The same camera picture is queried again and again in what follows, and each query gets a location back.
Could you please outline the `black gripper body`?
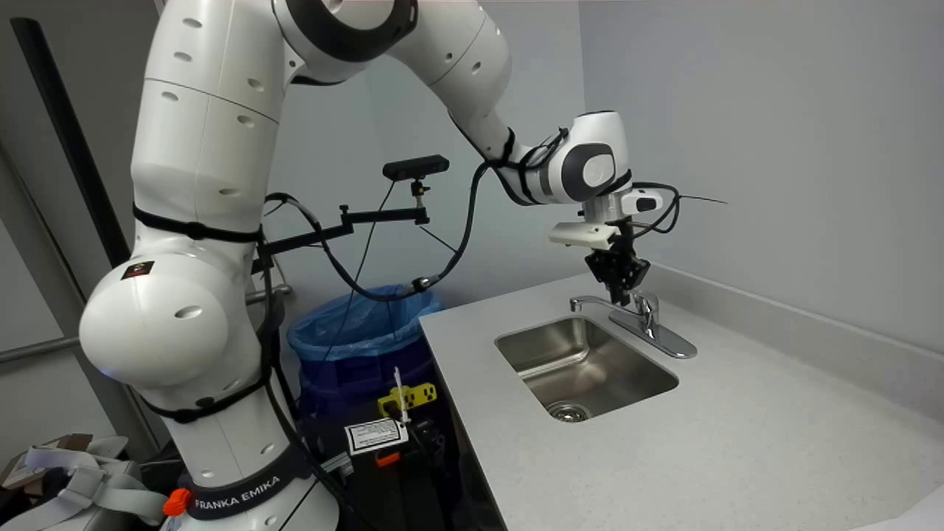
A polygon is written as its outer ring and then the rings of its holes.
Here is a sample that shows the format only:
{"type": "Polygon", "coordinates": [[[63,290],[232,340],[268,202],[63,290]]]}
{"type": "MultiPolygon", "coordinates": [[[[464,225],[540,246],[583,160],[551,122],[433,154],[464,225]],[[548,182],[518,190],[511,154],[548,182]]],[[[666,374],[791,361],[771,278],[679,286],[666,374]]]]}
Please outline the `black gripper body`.
{"type": "Polygon", "coordinates": [[[641,284],[648,275],[648,264],[641,261],[630,247],[594,250],[583,256],[583,264],[602,286],[617,281],[625,290],[625,281],[630,275],[641,275],[641,284]]]}

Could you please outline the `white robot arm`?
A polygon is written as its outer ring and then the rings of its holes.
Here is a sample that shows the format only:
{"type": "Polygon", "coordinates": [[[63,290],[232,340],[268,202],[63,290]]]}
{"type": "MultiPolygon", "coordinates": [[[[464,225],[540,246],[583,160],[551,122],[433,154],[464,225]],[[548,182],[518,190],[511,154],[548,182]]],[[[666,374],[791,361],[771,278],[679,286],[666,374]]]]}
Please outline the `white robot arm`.
{"type": "Polygon", "coordinates": [[[496,103],[504,33],[478,0],[169,0],[150,42],[136,141],[136,241],[86,300],[80,346],[169,427],[186,480],[155,505],[163,531],[337,531],[338,480],[273,392],[273,336],[248,312],[287,91],[338,87],[391,57],[445,106],[518,208],[574,203],[555,228],[583,246],[617,303],[648,271],[627,141],[614,110],[526,146],[496,103]]]}

